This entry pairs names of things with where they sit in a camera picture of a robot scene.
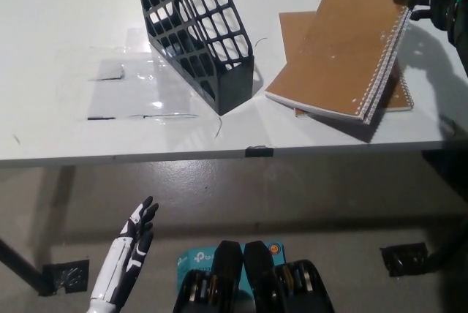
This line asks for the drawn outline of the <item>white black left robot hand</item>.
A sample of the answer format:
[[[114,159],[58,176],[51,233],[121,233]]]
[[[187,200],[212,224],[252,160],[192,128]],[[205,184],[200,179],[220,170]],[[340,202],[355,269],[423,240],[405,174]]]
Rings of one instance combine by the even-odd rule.
[[[132,292],[151,247],[159,208],[152,196],[132,212],[113,240],[92,290],[89,312],[120,312]]]

